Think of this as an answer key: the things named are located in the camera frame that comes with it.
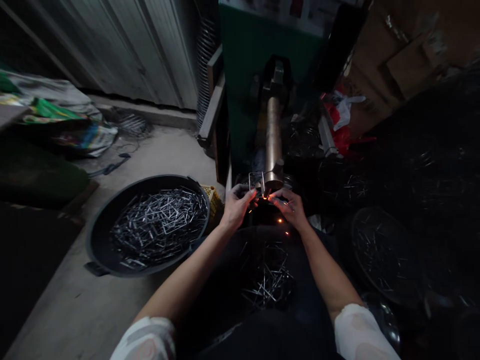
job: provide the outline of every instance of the yellow plastic crate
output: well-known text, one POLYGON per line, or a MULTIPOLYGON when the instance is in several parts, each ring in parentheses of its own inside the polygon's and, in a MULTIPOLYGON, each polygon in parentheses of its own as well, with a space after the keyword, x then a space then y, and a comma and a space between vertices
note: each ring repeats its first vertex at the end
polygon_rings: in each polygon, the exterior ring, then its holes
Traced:
POLYGON ((215 186, 201 185, 205 190, 208 200, 210 201, 210 216, 208 218, 208 224, 206 226, 204 235, 208 235, 213 229, 220 223, 224 214, 225 205, 220 200, 220 196, 215 189, 215 186))

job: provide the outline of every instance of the wall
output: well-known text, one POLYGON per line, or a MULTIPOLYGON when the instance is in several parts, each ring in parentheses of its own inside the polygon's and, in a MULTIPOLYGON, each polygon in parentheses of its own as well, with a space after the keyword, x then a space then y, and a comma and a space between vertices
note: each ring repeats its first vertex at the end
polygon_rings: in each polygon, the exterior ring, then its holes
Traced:
POLYGON ((76 86, 195 109, 196 9, 189 0, 1 0, 76 86))

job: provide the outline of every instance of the floor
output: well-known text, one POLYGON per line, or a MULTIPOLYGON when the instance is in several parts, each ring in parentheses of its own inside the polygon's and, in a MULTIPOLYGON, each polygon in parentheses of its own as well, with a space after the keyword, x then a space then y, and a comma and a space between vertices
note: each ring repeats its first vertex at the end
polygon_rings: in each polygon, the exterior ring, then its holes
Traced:
MULTIPOLYGON (((88 172, 118 161, 118 153, 137 144, 119 139, 99 159, 78 164, 88 172)), ((109 359, 133 318, 168 274, 143 278, 95 277, 84 269, 89 261, 85 240, 100 207, 125 186, 154 175, 191 176, 200 184, 216 182, 215 162, 207 157, 187 130, 157 126, 152 138, 140 143, 131 159, 110 175, 95 179, 100 187, 83 208, 87 225, 66 254, 5 360, 109 359)))

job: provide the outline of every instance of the forearm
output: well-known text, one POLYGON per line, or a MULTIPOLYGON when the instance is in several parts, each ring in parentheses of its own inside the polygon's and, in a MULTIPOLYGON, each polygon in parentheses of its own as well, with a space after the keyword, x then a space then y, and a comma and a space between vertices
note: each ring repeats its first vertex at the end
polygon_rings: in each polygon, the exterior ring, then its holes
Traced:
POLYGON ((313 278, 325 301, 331 321, 348 304, 364 306, 342 268, 329 254, 315 230, 306 223, 299 230, 313 278))
POLYGON ((162 317, 178 324, 203 288, 232 235, 233 231, 223 224, 215 228, 158 288, 133 322, 144 317, 162 317))

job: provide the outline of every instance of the dark pants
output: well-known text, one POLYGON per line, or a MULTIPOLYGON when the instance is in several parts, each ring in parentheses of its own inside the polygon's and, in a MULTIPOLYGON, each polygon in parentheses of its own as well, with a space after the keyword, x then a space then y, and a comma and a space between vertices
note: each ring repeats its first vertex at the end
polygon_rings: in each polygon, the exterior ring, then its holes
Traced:
MULTIPOLYGON (((339 262, 335 239, 317 231, 317 235, 332 257, 339 262)), ((195 251, 205 238, 194 244, 195 251)), ((283 226, 254 226, 237 231, 196 299, 186 321, 179 329, 179 349, 196 352, 211 344, 212 339, 234 325, 243 322, 251 312, 251 305, 240 297, 242 268, 248 259, 246 243, 281 241, 288 253, 285 263, 295 280, 295 290, 287 309, 312 339, 325 341, 335 349, 332 323, 322 296, 310 270, 307 254, 295 230, 283 226)))

